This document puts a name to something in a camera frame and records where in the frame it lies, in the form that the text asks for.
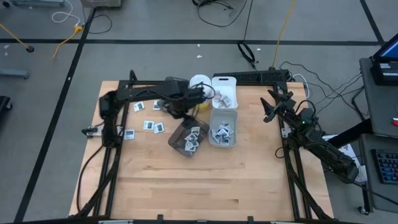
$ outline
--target wooden table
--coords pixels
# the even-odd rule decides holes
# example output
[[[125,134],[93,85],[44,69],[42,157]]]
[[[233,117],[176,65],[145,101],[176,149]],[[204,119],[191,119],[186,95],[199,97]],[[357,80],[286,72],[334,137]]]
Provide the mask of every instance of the wooden table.
[[[99,95],[117,86],[118,82],[103,82]],[[288,83],[288,88],[295,101],[305,99],[302,83]],[[145,109],[137,113],[131,103],[126,129],[135,129],[136,135],[134,140],[123,142],[111,218],[156,219],[163,214],[167,220],[247,220],[253,216],[256,221],[293,221],[285,162],[274,155],[282,145],[278,121],[274,119],[267,124],[262,121],[260,97],[274,102],[268,89],[271,87],[237,86],[236,147],[214,148],[206,139],[191,159],[167,144],[181,120],[152,110],[152,100],[145,101]],[[198,117],[209,123],[210,111],[201,112]],[[163,122],[165,132],[154,134],[143,130],[144,120]],[[93,124],[101,121],[97,104]],[[101,138],[88,140],[82,164],[100,145]],[[83,175],[81,207],[98,186],[104,151],[89,163]],[[321,163],[304,149],[300,153],[307,189],[332,217]],[[106,190],[100,214],[104,213],[107,195]],[[70,214],[77,212],[75,200],[76,194]]]

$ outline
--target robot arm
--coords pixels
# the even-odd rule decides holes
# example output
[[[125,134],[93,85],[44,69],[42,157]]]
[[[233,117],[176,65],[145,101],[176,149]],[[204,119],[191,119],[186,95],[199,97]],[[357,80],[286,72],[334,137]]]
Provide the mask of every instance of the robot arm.
[[[292,131],[287,138],[287,147],[296,149],[304,147],[328,165],[334,173],[354,181],[358,174],[355,161],[322,139],[322,130],[315,128],[319,126],[315,113],[310,108],[304,108],[299,114],[296,114],[297,111],[294,110],[295,101],[291,99],[292,92],[285,95],[270,90],[268,92],[279,103],[273,107],[261,98],[267,115],[264,122],[270,122],[277,115],[290,126]]]
[[[163,85],[141,88],[124,88],[110,91],[99,99],[99,115],[104,120],[103,146],[120,144],[116,118],[126,103],[162,99],[167,111],[175,119],[188,119],[187,112],[204,101],[203,87],[189,88],[188,80],[168,77]]]

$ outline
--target white cable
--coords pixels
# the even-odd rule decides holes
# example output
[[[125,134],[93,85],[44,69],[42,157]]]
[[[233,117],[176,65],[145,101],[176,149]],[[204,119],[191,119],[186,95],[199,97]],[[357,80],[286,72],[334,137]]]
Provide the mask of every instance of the white cable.
[[[294,78],[294,77],[296,77],[296,76],[300,76],[303,80],[304,80],[304,83],[305,83],[305,85],[307,86],[307,92],[308,92],[308,96],[306,96],[306,98],[308,99],[308,98],[310,98],[310,87],[308,86],[308,83],[307,83],[307,81],[306,81],[306,79],[304,78],[304,76],[302,76],[301,74],[295,74],[295,75],[293,75],[292,77]]]
[[[56,13],[52,14],[51,19],[53,20],[53,22],[61,23],[61,22],[65,22],[70,16],[72,16],[72,17],[78,19],[78,22],[76,23],[76,26],[78,26],[78,25],[80,24],[80,18],[77,17],[77,16],[75,16],[75,15],[72,15],[72,12],[73,12],[72,3],[70,3],[70,1],[68,1],[68,0],[65,0],[65,1],[66,1],[67,3],[69,3],[69,5],[70,5],[70,12],[69,12],[69,13],[66,13],[66,12],[56,12]],[[54,16],[57,15],[57,14],[64,14],[64,15],[67,15],[67,16],[66,16],[64,19],[60,20],[60,21],[56,21],[56,20],[54,19]]]

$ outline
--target keyboard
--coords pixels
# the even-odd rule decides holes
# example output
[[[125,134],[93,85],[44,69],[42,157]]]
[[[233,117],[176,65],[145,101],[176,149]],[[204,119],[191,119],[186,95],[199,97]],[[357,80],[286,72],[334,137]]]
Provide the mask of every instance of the keyboard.
[[[383,184],[398,184],[398,151],[372,149],[374,164]]]
[[[275,82],[286,82],[290,75],[288,70],[268,70],[255,72],[215,73],[213,77],[235,77],[237,82],[268,84]]]

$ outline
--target yellow object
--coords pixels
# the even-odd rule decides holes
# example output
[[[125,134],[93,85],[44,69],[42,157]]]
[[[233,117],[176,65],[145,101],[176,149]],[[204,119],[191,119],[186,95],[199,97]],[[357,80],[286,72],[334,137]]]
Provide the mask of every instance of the yellow object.
[[[83,30],[83,27],[82,27],[82,26],[78,26],[78,25],[75,25],[74,28],[75,28],[75,31],[74,31],[73,35],[71,35],[68,39],[64,40],[61,44],[58,45],[58,47],[57,47],[57,49],[55,49],[55,53],[54,53],[54,55],[52,56],[51,59],[54,59],[55,56],[57,56],[59,48],[60,48],[64,43],[68,42],[68,41],[69,41],[70,39],[72,39],[77,33],[79,33],[80,31]]]
[[[206,111],[208,109],[211,108],[211,101],[210,100],[206,100],[204,103],[201,103],[198,105],[199,108],[199,112],[203,112]]]
[[[0,27],[3,28],[9,35],[11,35],[14,39],[16,39],[20,44],[22,44],[24,47],[26,47],[27,49],[29,48],[28,45],[26,45],[25,43],[23,43],[20,39],[18,39],[18,37],[16,35],[14,35],[11,31],[9,31],[5,26],[3,26],[2,24],[0,24]]]
[[[289,11],[287,12],[287,15],[286,15],[286,18],[285,18],[284,25],[282,26],[282,29],[280,30],[280,34],[279,34],[279,38],[278,38],[278,43],[276,43],[274,61],[272,62],[271,67],[274,67],[274,64],[275,64],[275,61],[276,61],[276,58],[277,58],[277,55],[278,55],[279,42],[280,42],[280,40],[281,40],[281,38],[282,38],[282,35],[284,34],[286,23],[287,23],[287,21],[289,20],[290,14],[292,13],[292,9],[293,9],[293,6],[294,6],[294,3],[295,3],[295,2],[296,2],[296,0],[292,0],[292,3],[290,4]]]

